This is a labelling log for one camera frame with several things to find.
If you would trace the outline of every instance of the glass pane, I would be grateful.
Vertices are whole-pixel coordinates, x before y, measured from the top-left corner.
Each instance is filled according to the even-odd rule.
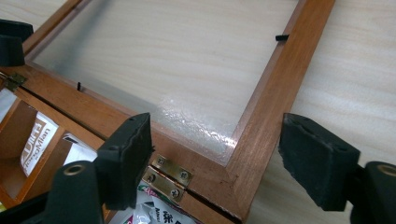
[[[297,2],[92,1],[33,60],[150,112],[225,165],[233,131]]]
[[[66,0],[2,0],[0,19],[26,22],[37,30],[64,2]]]

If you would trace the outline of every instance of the wood grain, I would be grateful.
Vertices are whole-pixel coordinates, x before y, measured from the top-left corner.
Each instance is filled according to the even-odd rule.
[[[291,112],[306,116],[361,151],[367,161],[396,162],[396,2],[335,1]],[[283,168],[276,151],[247,223],[342,223],[323,212]]]
[[[233,130],[296,3],[95,1],[30,59],[150,112],[225,165],[232,151],[224,148],[237,142]]]
[[[8,197],[8,192],[2,186],[0,186],[0,201],[7,208],[13,207],[17,204],[14,200]]]
[[[23,53],[27,55],[37,46],[82,0],[67,0],[38,30],[23,42]]]
[[[291,15],[288,24],[286,25],[285,30],[283,31],[282,35],[289,35],[295,25],[295,22],[297,21],[298,16],[301,13],[301,10],[303,9],[305,4],[305,0],[299,1],[297,4],[296,8],[293,11],[293,14]],[[244,113],[242,114],[241,118],[238,121],[238,124],[233,131],[233,137],[232,139],[239,139],[245,130],[245,127],[248,124],[248,120],[250,119],[251,114],[253,113],[253,110],[255,106],[257,105],[257,102],[260,99],[260,96],[265,89],[266,83],[268,81],[269,76],[271,76],[272,72],[274,71],[274,67],[276,65],[277,60],[279,59],[280,54],[282,53],[282,50],[285,46],[285,41],[280,41],[277,43],[276,48],[274,49],[273,54],[271,55],[270,60],[268,61],[268,64],[265,66],[264,71],[262,72],[262,76],[260,77],[259,82],[257,83],[257,86],[253,92],[253,94],[250,96],[250,99],[247,103],[247,107],[245,108]]]
[[[64,164],[71,143],[64,141],[65,129],[59,127],[41,155],[32,173],[26,178],[15,200],[22,203],[50,190],[56,171]]]
[[[25,102],[19,99],[14,102],[0,123],[0,160],[21,156],[35,124],[36,113]]]
[[[190,211],[189,214],[193,217],[199,218],[203,223],[221,223],[221,224],[231,224],[233,223],[227,217],[219,214],[212,207],[208,206],[206,203],[197,201],[191,197],[188,192],[183,195],[183,201],[181,202],[181,207],[185,211]]]
[[[309,10],[312,10],[312,6],[313,5],[307,5],[307,8]],[[326,9],[325,11],[327,12],[330,8],[331,5],[327,5],[327,7],[325,7],[324,9]],[[308,21],[308,27],[310,25],[311,27],[315,27],[315,25],[312,25],[313,19],[307,16],[308,14],[306,11],[308,11],[308,9],[305,9],[302,21],[296,22],[297,29],[293,29],[293,32],[297,31],[294,32],[296,34],[295,36],[299,34],[298,32],[303,33],[303,35],[297,36],[297,38],[292,38],[291,41],[288,41],[288,43],[300,43],[300,45],[297,44],[297,46],[307,45],[308,50],[305,52],[305,55],[307,57],[299,58],[298,56],[293,55],[293,53],[295,53],[295,49],[288,47],[288,44],[286,44],[284,50],[282,51],[282,55],[286,56],[282,57],[282,55],[280,55],[279,57],[279,60],[281,61],[280,64],[282,65],[286,64],[286,62],[290,59],[294,59],[293,62],[295,62],[296,64],[297,59],[302,59],[302,61],[298,61],[298,64],[303,68],[301,70],[303,72],[304,69],[306,69],[307,64],[309,63],[310,56],[315,49],[315,45],[321,33],[321,28],[325,22],[325,20],[322,19],[322,22],[318,24],[318,30],[314,29],[315,32],[318,31],[318,33],[314,33],[312,36],[310,36],[312,37],[313,41],[309,42],[304,40],[304,38],[308,37],[308,35],[304,33],[304,31],[307,31],[307,29],[304,30],[304,23]],[[282,74],[283,71],[279,68],[281,66],[278,64],[276,66],[278,67],[275,67],[274,74]],[[7,68],[0,68],[0,70],[7,74],[9,74],[10,71],[17,71],[27,76],[30,80],[24,85],[26,88],[34,90],[36,94],[47,99],[51,104],[59,106],[59,108],[65,114],[74,118],[78,123],[81,123],[87,129],[95,130],[96,135],[100,136],[103,139],[109,137],[109,135],[112,134],[114,130],[127,118],[127,115],[125,115],[124,113],[116,111],[107,105],[101,104],[100,102],[93,100],[91,97],[84,95],[81,92],[71,89],[70,86],[66,86],[55,78],[50,78],[46,76],[45,73],[47,72],[42,69],[36,69],[32,66],[25,65],[19,68],[12,68],[11,70]],[[276,84],[282,82],[284,79],[270,77],[268,80],[268,83],[270,83],[269,86],[271,87],[271,85],[274,85],[272,84],[272,81],[275,81]],[[64,100],[65,95],[74,99],[74,101],[66,102]],[[287,104],[289,104],[289,106],[291,105],[291,99],[292,96],[286,102],[286,107]],[[259,179],[262,175],[263,167],[257,162],[254,162],[253,165],[255,165],[255,167],[249,167],[250,170],[247,169],[247,167],[239,170],[238,168],[240,167],[235,166],[235,158],[239,160],[238,157],[240,156],[241,149],[238,148],[242,147],[237,147],[237,155],[233,156],[233,161],[231,161],[231,165],[229,164],[229,166],[227,166],[227,170],[225,170],[222,166],[196,154],[195,152],[184,148],[179,143],[175,142],[169,137],[164,136],[162,133],[154,132],[153,140],[155,144],[158,143],[158,151],[161,152],[161,154],[163,154],[165,157],[171,158],[173,161],[179,163],[183,167],[186,167],[188,169],[189,167],[191,168],[194,173],[194,179],[189,186],[189,188],[191,188],[191,191],[196,192],[202,195],[202,197],[209,199],[210,202],[212,202],[216,206],[226,210],[227,212],[233,214],[234,216],[237,216],[238,218],[241,218],[243,220],[246,218],[248,214],[249,204],[251,203],[252,195],[257,188],[258,181],[255,180],[255,182],[253,181],[252,183],[245,182],[248,184],[248,188],[251,191],[247,193],[245,197],[241,197],[241,193],[245,193],[245,191],[241,189],[241,183],[243,179],[250,180],[251,177],[254,176],[256,176],[256,179]],[[272,149],[273,146],[271,146],[271,149],[266,150],[266,152],[271,152]],[[265,153],[257,157],[256,159],[259,160],[262,158],[262,156],[265,156]]]
[[[226,169],[239,206],[250,207],[334,1],[306,1]]]
[[[10,158],[4,159],[0,162],[1,168],[1,188],[6,194],[1,197],[6,200],[6,202],[12,201],[12,204],[16,204],[17,201],[14,198],[18,195],[23,184],[26,181],[26,174],[21,168],[20,158]]]
[[[65,128],[67,131],[72,133],[74,136],[86,143],[88,146],[97,149],[104,143],[101,138],[82,128],[80,125],[70,120],[65,115],[55,111],[49,105],[46,105],[44,102],[29,94],[29,92],[24,91],[23,89],[17,89],[15,91],[15,94],[30,106],[37,108],[37,110],[55,121],[55,123],[57,123],[61,127]]]
[[[0,15],[3,20],[22,21],[37,30],[66,0],[2,0]]]

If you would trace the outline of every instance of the light wood surface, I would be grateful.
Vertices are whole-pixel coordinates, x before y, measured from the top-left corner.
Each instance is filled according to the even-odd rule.
[[[2,0],[0,18],[27,22],[36,31],[64,2],[66,0]]]
[[[0,3],[1,17],[14,10],[4,3],[12,5]],[[25,21],[34,23],[32,13]],[[361,150],[362,165],[396,162],[395,21],[394,1],[336,1],[292,108]],[[348,223],[348,216],[316,208],[275,152],[247,222]]]
[[[172,155],[168,158],[192,171],[194,179],[189,185],[189,190],[207,198],[211,203],[233,216],[246,220],[254,192],[259,186],[260,178],[269,161],[269,155],[273,151],[280,133],[282,113],[291,108],[298,86],[300,86],[318,43],[318,38],[330,14],[332,3],[333,1],[330,0],[301,1],[299,3],[299,9],[293,13],[293,19],[290,20],[289,28],[286,29],[287,33],[290,32],[290,39],[286,44],[277,45],[277,49],[282,48],[283,50],[279,59],[271,62],[273,66],[270,67],[273,68],[270,71],[272,71],[267,73],[268,67],[265,69],[264,74],[267,75],[266,81],[263,82],[265,88],[257,94],[257,105],[251,111],[251,118],[248,119],[246,129],[225,169],[222,167],[218,169],[218,172],[215,172],[214,169],[219,168],[217,163],[205,161],[203,156],[193,155],[193,152],[186,150],[178,141],[169,139],[163,136],[163,133],[153,130],[153,144],[156,146],[156,151],[163,155]],[[81,45],[80,49],[84,50],[84,47],[85,45]],[[57,51],[50,55],[48,62],[53,60],[56,63],[53,58],[58,54],[63,55],[63,52],[67,54],[67,51]],[[72,61],[85,62],[85,59],[80,58],[78,61]],[[98,105],[99,103],[93,101],[92,98],[76,91],[75,87],[66,86],[53,77],[47,76],[47,71],[29,65],[17,68],[2,67],[0,71],[6,74],[15,72],[23,74],[29,79],[24,84],[25,88],[41,95],[50,104],[57,106],[64,113],[73,116],[85,127],[89,127],[103,137],[113,133],[118,127],[117,124],[120,125],[122,120],[126,119],[125,114],[120,111],[115,111],[107,105]],[[123,79],[115,79],[113,83],[109,84],[120,84],[122,81]]]
[[[69,15],[75,6],[81,0],[73,0],[65,2],[59,9],[56,10],[40,27],[35,30],[34,37],[28,38],[23,42],[23,53],[27,55],[30,53],[52,30],[64,20],[66,15]]]
[[[225,165],[275,35],[282,34],[296,3],[94,1],[28,58],[137,112],[150,112],[213,156],[197,152]]]

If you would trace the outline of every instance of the wooden edge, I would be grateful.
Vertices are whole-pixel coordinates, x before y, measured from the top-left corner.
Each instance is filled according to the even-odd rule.
[[[201,222],[205,224],[231,224],[235,223],[225,217],[223,214],[213,209],[213,207],[208,206],[206,203],[202,203],[194,199],[188,192],[183,195],[183,201],[180,206],[185,211],[190,211],[189,214],[195,218],[198,218]]]
[[[299,0],[296,8],[294,9],[293,13],[290,16],[290,19],[288,21],[288,24],[285,27],[285,30],[283,31],[282,35],[289,35],[298,19],[300,16],[300,13],[305,5],[306,0]],[[247,102],[247,107],[244,110],[244,113],[242,114],[240,120],[238,121],[238,124],[236,125],[235,130],[233,131],[233,136],[232,139],[235,140],[236,142],[239,140],[241,137],[243,131],[245,130],[245,127],[248,124],[248,120],[253,113],[254,108],[257,105],[257,102],[260,99],[260,96],[262,95],[262,92],[265,89],[265,85],[268,81],[268,78],[271,76],[272,72],[274,71],[274,67],[276,65],[277,60],[280,57],[280,54],[282,53],[283,47],[285,46],[285,41],[280,41],[277,43],[276,48],[274,49],[273,54],[271,55],[270,60],[268,61],[268,64],[265,66],[264,71],[262,72],[262,76],[260,77],[259,82],[257,83],[257,86],[251,95],[249,101]]]
[[[31,94],[29,94],[27,91],[24,91],[23,89],[17,89],[15,94],[18,96],[18,99],[20,101],[27,102],[32,107],[39,108],[40,112],[44,113],[47,117],[51,118],[57,124],[59,124],[61,127],[63,127],[65,129],[65,133],[72,133],[74,136],[76,136],[78,139],[80,139],[85,144],[89,145],[90,147],[92,147],[94,149],[98,149],[99,146],[101,146],[104,143],[104,141],[102,139],[98,138],[97,136],[90,133],[89,131],[83,129],[82,127],[80,127],[78,124],[76,124],[72,120],[68,119],[64,115],[55,111],[49,105],[44,104],[42,101],[38,100],[37,98],[35,98]],[[64,154],[65,151],[69,148],[69,146],[67,146],[66,142],[64,144],[65,144],[65,146],[63,146],[63,147],[61,146],[62,148],[57,148],[57,150],[60,149],[63,151],[63,152],[61,152],[61,154]],[[64,161],[65,156],[67,156],[67,154],[65,156],[63,155],[61,158],[59,157],[59,153],[51,153],[50,156],[51,156],[51,158],[49,158],[48,160],[61,159]],[[54,175],[54,173],[53,174],[40,173],[38,178],[46,178],[47,176],[51,176],[51,175]],[[37,189],[31,190],[31,189],[28,189],[28,187],[26,187],[25,190],[29,190],[29,193],[26,194],[25,198],[23,199],[24,201],[29,200],[32,197],[34,197],[35,195],[37,195],[37,192],[42,190],[42,188],[39,187]],[[106,207],[103,206],[103,214],[104,214],[104,219],[105,219],[106,223],[108,223],[111,220],[111,218],[113,218],[115,216],[116,211],[106,210]]]
[[[34,68],[37,68],[37,69],[42,69],[42,67],[41,66],[39,66],[38,64],[33,64],[33,63],[31,63],[30,64],[32,67],[34,67]],[[65,83],[65,84],[67,84],[67,85],[69,85],[69,87],[70,88],[75,88],[76,86],[77,86],[77,84],[76,84],[76,82],[74,82],[74,81],[71,81],[71,80],[69,80],[69,79],[66,79],[66,78],[64,78],[64,77],[60,77],[59,75],[56,75],[56,74],[54,74],[54,73],[52,73],[52,72],[48,72],[48,75],[49,76],[51,76],[51,77],[53,77],[53,78],[55,78],[55,79],[57,79],[57,80],[59,80],[59,81],[61,81],[61,82],[63,82],[63,83]],[[111,100],[108,100],[106,97],[104,97],[104,96],[102,96],[102,95],[99,95],[98,93],[96,93],[96,92],[94,92],[94,91],[91,91],[91,90],[89,90],[89,89],[86,89],[86,88],[84,88],[84,87],[81,87],[81,89],[80,89],[80,91],[81,92],[83,92],[83,93],[85,93],[85,94],[87,94],[87,95],[89,95],[89,96],[91,96],[92,98],[94,98],[94,99],[96,99],[96,100],[98,100],[98,101],[100,101],[100,102],[102,102],[102,103],[104,103],[105,105],[109,105],[110,107],[112,107],[112,108],[114,108],[114,109],[116,109],[116,110],[119,110],[119,111],[121,111],[122,113],[125,113],[125,114],[128,114],[128,115],[136,115],[137,114],[137,112],[135,112],[135,111],[133,111],[133,110],[131,110],[131,109],[129,109],[129,108],[127,108],[127,107],[125,107],[125,106],[123,106],[123,105],[119,105],[119,104],[117,104],[117,103],[115,103],[115,102],[113,102],[113,101],[111,101]],[[160,133],[163,133],[165,136],[167,136],[167,137],[169,137],[170,139],[172,139],[173,141],[175,141],[175,142],[179,142],[180,143],[180,139],[182,139],[182,138],[185,138],[184,136],[180,136],[178,133],[173,133],[171,130],[168,130],[168,129],[166,129],[165,127],[163,127],[161,124],[158,124],[158,123],[156,123],[156,122],[151,122],[151,127],[153,128],[153,131],[154,132],[158,132],[159,134]],[[196,146],[194,143],[186,143],[186,145],[184,145],[183,144],[183,142],[181,142],[181,145],[182,146],[184,146],[184,147],[195,147],[195,148],[197,148],[198,146]],[[155,160],[155,158],[156,158],[156,156],[153,156],[153,157],[151,157],[151,160],[150,160],[150,162],[152,162],[153,160]],[[224,182],[224,181],[226,181],[227,182],[227,179],[221,179],[220,180],[220,182]],[[199,184],[201,184],[199,181],[198,182],[193,182],[192,183],[192,185],[194,186],[196,183],[199,183]],[[204,206],[204,207],[208,207],[208,205],[207,204],[203,204],[203,203],[198,203],[198,202],[196,202],[196,200],[195,199],[193,199],[193,198],[189,198],[189,199],[183,199],[183,203],[185,203],[185,204],[196,204],[197,206]],[[109,213],[109,211],[108,210],[105,210],[106,211],[106,214],[108,214],[107,215],[107,219],[108,219],[108,221],[112,218],[112,217],[114,217],[114,215],[115,215],[115,212],[114,211],[111,211],[110,213]]]
[[[7,112],[0,130],[0,179],[6,197],[14,200],[26,180],[21,153],[35,124],[36,111],[17,99]]]
[[[74,118],[75,122],[83,127],[88,127],[88,130],[95,130],[96,135],[103,136],[103,139],[108,138],[130,117],[128,114],[99,102],[68,84],[47,75],[48,71],[44,69],[34,68],[26,64],[12,68],[0,67],[0,71],[6,75],[16,72],[27,77],[28,81],[24,83],[24,88],[34,92],[40,98],[46,99],[50,104],[56,105],[58,110],[63,111],[63,116],[67,115]],[[33,100],[28,100],[28,94],[23,92],[24,90],[19,88],[16,91],[17,96],[33,105],[32,101],[35,97],[33,97]],[[224,204],[227,204],[228,211],[238,214],[239,208],[236,206],[236,198],[233,195],[234,180],[229,178],[223,166],[183,147],[180,143],[159,131],[152,130],[151,134],[156,150],[151,157],[152,159],[159,153],[191,171],[193,179],[189,184],[189,189],[198,192],[205,198],[215,199],[213,203],[219,207],[226,207]]]
[[[28,64],[30,66],[32,66],[34,69],[44,69],[45,70],[45,68],[43,68],[39,64],[32,63],[32,62],[28,62]],[[53,78],[65,83],[67,85],[69,85],[69,87],[72,88],[72,89],[76,89],[77,86],[78,86],[78,84],[75,81],[72,81],[72,80],[70,80],[68,78],[65,78],[65,77],[61,77],[61,76],[59,76],[59,75],[57,75],[57,74],[55,74],[55,73],[53,73],[51,71],[47,71],[47,75],[49,75],[49,76],[51,76],[51,77],[53,77]],[[81,86],[81,89],[79,91],[91,96],[95,100],[98,100],[98,101],[104,103],[105,105],[110,106],[113,109],[119,110],[121,113],[126,114],[128,116],[133,116],[133,115],[137,115],[138,114],[136,111],[134,111],[134,110],[132,110],[132,109],[130,109],[130,108],[124,106],[124,105],[120,105],[120,104],[118,104],[118,103],[116,103],[116,102],[114,102],[112,100],[109,100],[106,97],[98,94],[97,92],[94,92],[94,91],[91,91],[90,89],[85,88],[84,86]],[[151,128],[154,131],[156,131],[156,132],[158,131],[159,133],[162,133],[162,134],[166,135],[167,137],[169,137],[173,141],[180,143],[183,147],[194,148],[196,151],[199,151],[199,152],[197,152],[198,154],[200,154],[200,152],[205,152],[204,156],[207,157],[207,158],[215,158],[215,157],[219,156],[219,154],[213,152],[212,150],[210,150],[210,149],[208,149],[208,148],[206,148],[206,147],[204,147],[204,146],[202,146],[202,145],[200,145],[200,144],[188,139],[187,137],[185,137],[185,136],[183,136],[183,135],[181,135],[179,133],[174,132],[173,130],[170,130],[167,127],[164,127],[160,123],[157,123],[157,122],[155,122],[153,120],[151,121]]]
[[[24,91],[23,89],[17,89],[14,93],[18,98],[22,99],[28,105],[36,108],[36,110],[40,111],[41,113],[45,114],[59,126],[65,128],[88,146],[97,149],[104,143],[104,140],[82,128],[80,125],[70,120],[65,115],[57,112],[49,105],[46,105],[42,101],[29,94],[27,91]]]
[[[18,203],[8,196],[7,191],[0,185],[0,202],[8,209]]]
[[[3,120],[0,122],[0,132],[4,129],[4,127],[7,125],[8,121],[12,118],[14,112],[17,110],[17,108],[20,106],[21,100],[20,99],[15,99],[14,103],[12,106],[9,108],[8,112],[4,116]]]
[[[318,14],[318,13],[322,13],[322,11],[316,9],[314,10],[311,8],[311,11],[309,13]],[[314,36],[308,37],[309,40],[312,40],[313,38],[315,37]],[[293,39],[293,33],[290,34],[290,40],[291,39]],[[308,54],[309,53],[303,52],[302,55],[306,56]],[[282,55],[280,56],[279,60],[285,61],[285,59],[282,58]],[[283,66],[293,69],[292,66],[288,63],[283,64]],[[282,71],[280,72],[277,71],[280,70],[279,67],[280,65],[279,63],[277,63],[275,72],[273,72],[273,74],[282,73]],[[64,86],[62,85],[61,88],[54,88],[60,83],[59,82],[55,83],[52,81],[48,82],[47,81],[48,77],[45,76],[46,72],[37,71],[28,65],[25,65],[23,67],[12,68],[12,69],[0,68],[0,70],[8,74],[10,74],[10,72],[19,71],[19,73],[22,75],[28,77],[30,76],[31,80],[26,83],[26,86],[28,86],[30,90],[33,90],[41,97],[48,99],[52,104],[58,105],[62,109],[62,111],[65,111],[68,115],[75,118],[78,121],[78,123],[81,122],[84,126],[90,127],[93,130],[97,130],[99,132],[99,135],[101,134],[101,136],[103,136],[104,138],[109,137],[111,133],[114,132],[114,130],[116,130],[116,128],[127,118],[127,115],[121,112],[108,113],[108,112],[115,112],[115,110],[108,108],[108,106],[104,106],[103,104],[97,101],[94,101],[92,98],[87,98],[86,95],[85,97],[80,98],[81,95],[76,94],[77,91],[71,91],[67,88],[64,89]],[[267,86],[273,87],[273,84],[270,84],[273,82],[273,79],[276,78],[271,78],[271,77],[269,78]],[[268,91],[265,91],[262,94],[257,105],[263,104],[262,98],[265,98],[264,96],[266,94],[268,94]],[[73,103],[65,102],[63,98],[66,95],[70,98],[76,99],[76,101]],[[154,144],[157,146],[156,147],[157,152],[160,152],[165,157],[179,163],[181,166],[190,169],[193,173],[198,174],[192,180],[191,186],[189,188],[191,188],[192,190],[195,189],[204,197],[210,198],[211,200],[213,200],[213,203],[219,207],[228,206],[229,209],[227,210],[230,213],[240,214],[241,216],[239,217],[245,218],[248,213],[248,208],[250,206],[252,198],[254,196],[255,189],[257,189],[257,186],[260,183],[261,174],[265,169],[266,163],[268,162],[269,157],[275,145],[263,141],[262,145],[264,146],[264,148],[267,149],[264,150],[264,153],[259,152],[259,154],[255,154],[254,152],[258,150],[257,148],[260,148],[258,147],[260,145],[256,145],[258,143],[261,143],[260,139],[253,139],[253,141],[251,141],[250,139],[250,143],[249,141],[247,141],[249,140],[249,137],[251,137],[249,133],[254,133],[252,130],[260,131],[257,133],[263,132],[262,129],[256,127],[257,121],[260,120],[260,117],[265,117],[262,114],[260,114],[260,112],[262,112],[261,110],[262,110],[261,108],[256,107],[256,109],[253,111],[252,118],[247,123],[247,127],[245,128],[245,131],[241,136],[240,139],[241,144],[238,144],[234,154],[232,155],[230,163],[227,165],[227,170],[226,170],[227,172],[224,170],[224,167],[219,166],[213,161],[203,158],[202,156],[197,155],[196,153],[190,151],[189,149],[184,148],[179,143],[176,143],[175,141],[169,139],[166,136],[163,136],[161,133],[153,132],[153,141]],[[241,154],[243,148],[252,148],[252,153],[248,153],[248,155]],[[237,161],[242,164],[250,164],[251,167],[250,168],[246,167],[246,165],[241,167],[237,164]],[[248,185],[250,189],[249,192],[247,192],[246,189],[244,190],[245,185]]]
[[[37,46],[72,10],[81,0],[67,0],[44,24],[38,28],[27,40],[23,42],[23,53],[27,55]]]
[[[53,154],[54,151],[58,149],[57,146],[62,141],[62,137],[64,136],[64,133],[65,133],[65,129],[59,127],[55,135],[53,135],[47,148],[44,150],[43,154],[41,155],[40,159],[35,165],[35,168],[33,169],[32,173],[30,173],[30,175],[27,177],[25,183],[23,184],[23,187],[20,190],[20,193],[17,195],[15,200],[18,203],[22,203],[26,200],[29,200],[50,189],[50,185],[52,183],[52,177],[55,174],[57,168],[60,167],[59,165],[62,165],[62,163],[56,164],[54,161],[50,162],[49,158],[51,157],[51,154]],[[53,167],[51,167],[52,169],[48,169],[49,168],[48,162],[50,162],[50,166],[53,165]]]
[[[233,190],[239,196],[244,220],[276,146],[283,113],[291,109],[333,3],[333,0],[307,0],[304,4],[226,167],[230,176],[237,176]]]

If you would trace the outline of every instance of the wooden box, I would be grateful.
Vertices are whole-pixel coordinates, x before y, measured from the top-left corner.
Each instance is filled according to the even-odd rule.
[[[33,57],[32,54],[46,47],[73,20],[73,14],[84,13],[87,4],[90,3],[66,1],[23,43],[25,55]],[[156,160],[160,154],[192,173],[192,180],[178,204],[193,217],[204,223],[246,221],[254,194],[276,146],[283,113],[290,111],[332,5],[333,0],[299,1],[283,33],[289,35],[289,39],[277,43],[246,107],[242,106],[243,114],[230,136],[231,153],[226,161],[213,159],[216,155],[199,142],[191,141],[159,122],[152,123],[156,151],[151,160]],[[31,129],[36,110],[45,113],[61,128],[34,170],[35,174],[29,178],[23,178],[15,156],[13,160],[2,161],[0,201],[6,206],[21,203],[49,189],[50,176],[62,165],[69,147],[61,139],[64,133],[70,132],[91,147],[98,148],[126,119],[137,113],[84,88],[84,83],[83,88],[77,90],[76,81],[26,61],[24,66],[0,67],[5,77],[19,74],[27,78],[14,92],[20,100],[0,125],[0,141],[9,139],[3,134],[18,132],[21,133],[21,141],[15,144],[21,144],[29,127]]]

